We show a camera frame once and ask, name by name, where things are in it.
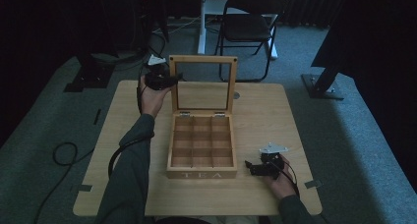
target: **gray carpet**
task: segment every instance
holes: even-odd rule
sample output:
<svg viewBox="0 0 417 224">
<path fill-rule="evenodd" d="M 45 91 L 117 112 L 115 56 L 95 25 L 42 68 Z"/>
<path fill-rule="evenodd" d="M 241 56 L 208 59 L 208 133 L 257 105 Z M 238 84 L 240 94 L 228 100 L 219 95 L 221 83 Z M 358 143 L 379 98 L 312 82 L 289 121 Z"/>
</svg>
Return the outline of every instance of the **gray carpet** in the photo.
<svg viewBox="0 0 417 224">
<path fill-rule="evenodd" d="M 196 54 L 198 34 L 193 27 L 173 29 L 162 56 Z M 323 216 L 315 219 L 332 224 L 416 223 L 417 196 L 352 79 L 343 75 L 336 78 L 345 97 L 342 101 L 312 99 L 301 81 L 301 74 L 320 74 L 323 70 L 310 65 L 326 34 L 326 30 L 317 28 L 281 27 L 275 42 L 278 59 L 271 62 L 264 80 L 284 85 L 313 176 L 323 183 L 318 188 Z M 216 33 L 208 31 L 207 40 L 207 54 L 212 54 Z M 161 39 L 153 36 L 151 46 L 159 51 Z M 245 51 L 237 52 L 238 77 L 260 76 L 265 53 L 245 57 Z M 119 64 L 108 88 L 80 93 L 63 92 L 80 68 L 75 58 L 56 71 L 0 150 L 0 223 L 33 222 L 41 202 L 68 168 L 53 162 L 54 147 L 73 142 L 78 146 L 78 158 L 93 149 L 117 84 L 136 79 L 140 64 Z M 187 80 L 218 82 L 218 77 L 216 71 L 195 71 Z M 97 110 L 101 112 L 95 121 Z M 73 154 L 72 147 L 64 146 L 57 158 L 70 162 Z M 89 156 L 72 167 L 42 208 L 38 223 L 92 223 L 93 217 L 78 217 L 72 211 L 77 196 L 74 186 L 82 182 L 88 165 Z M 270 219 L 279 223 L 276 216 Z"/>
</svg>

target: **person's right arm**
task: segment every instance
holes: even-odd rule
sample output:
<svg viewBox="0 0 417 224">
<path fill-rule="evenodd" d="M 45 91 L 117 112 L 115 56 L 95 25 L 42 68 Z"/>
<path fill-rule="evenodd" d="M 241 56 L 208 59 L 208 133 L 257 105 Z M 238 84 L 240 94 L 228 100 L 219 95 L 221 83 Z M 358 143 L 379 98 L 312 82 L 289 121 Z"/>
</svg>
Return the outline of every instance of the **person's right arm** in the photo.
<svg viewBox="0 0 417 224">
<path fill-rule="evenodd" d="M 289 162 L 284 156 L 281 155 L 281 157 L 285 161 L 283 172 L 292 179 L 288 172 Z M 264 177 L 264 182 L 279 201 L 278 211 L 282 222 L 284 224 L 315 223 L 300 197 L 296 195 L 292 181 L 288 178 L 282 174 L 276 180 L 269 176 Z"/>
</svg>

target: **chair backrest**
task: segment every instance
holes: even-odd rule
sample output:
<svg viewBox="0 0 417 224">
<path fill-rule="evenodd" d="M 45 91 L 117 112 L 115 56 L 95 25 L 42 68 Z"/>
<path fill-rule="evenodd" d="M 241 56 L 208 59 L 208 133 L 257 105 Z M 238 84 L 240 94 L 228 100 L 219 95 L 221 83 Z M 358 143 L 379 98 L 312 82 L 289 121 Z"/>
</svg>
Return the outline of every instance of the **chair backrest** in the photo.
<svg viewBox="0 0 417 224">
<path fill-rule="evenodd" d="M 227 0 L 223 14 L 228 8 L 235 8 L 256 15 L 282 15 L 287 0 Z"/>
</svg>

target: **wooden lid frame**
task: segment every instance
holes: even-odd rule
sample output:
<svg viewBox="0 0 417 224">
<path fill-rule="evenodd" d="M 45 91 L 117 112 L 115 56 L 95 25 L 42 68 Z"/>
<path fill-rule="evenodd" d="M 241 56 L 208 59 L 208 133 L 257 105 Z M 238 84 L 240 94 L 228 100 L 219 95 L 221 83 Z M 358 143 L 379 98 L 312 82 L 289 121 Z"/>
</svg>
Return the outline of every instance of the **wooden lid frame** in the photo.
<svg viewBox="0 0 417 224">
<path fill-rule="evenodd" d="M 179 99 L 178 99 L 178 84 L 171 88 L 171 98 L 172 98 L 172 111 L 174 114 L 179 113 L 180 111 L 189 111 L 189 112 L 199 112 L 199 113 L 214 113 L 217 111 L 222 111 L 224 114 L 231 115 L 233 108 L 233 94 L 234 86 L 236 81 L 236 71 L 237 71 L 237 57 L 236 56 L 207 56 L 207 55 L 170 55 L 169 56 L 169 66 L 170 66 L 170 75 L 178 75 L 177 64 L 178 63 L 213 63 L 213 64 L 228 64 L 229 68 L 229 81 L 227 87 L 227 102 L 226 108 L 180 108 Z"/>
</svg>

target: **long sleeve shirt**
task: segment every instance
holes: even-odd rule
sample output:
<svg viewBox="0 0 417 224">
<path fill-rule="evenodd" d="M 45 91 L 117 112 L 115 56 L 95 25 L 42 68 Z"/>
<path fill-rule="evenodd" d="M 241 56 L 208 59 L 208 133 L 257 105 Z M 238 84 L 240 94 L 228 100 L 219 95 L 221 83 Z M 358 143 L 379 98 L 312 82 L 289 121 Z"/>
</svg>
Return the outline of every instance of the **long sleeve shirt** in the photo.
<svg viewBox="0 0 417 224">
<path fill-rule="evenodd" d="M 105 189 L 95 223 L 145 222 L 153 129 L 153 117 L 143 114 L 120 140 L 121 146 L 133 140 L 138 142 L 121 153 Z M 285 197 L 278 209 L 285 224 L 314 223 L 298 196 Z M 205 222 L 196 219 L 196 223 Z"/>
</svg>

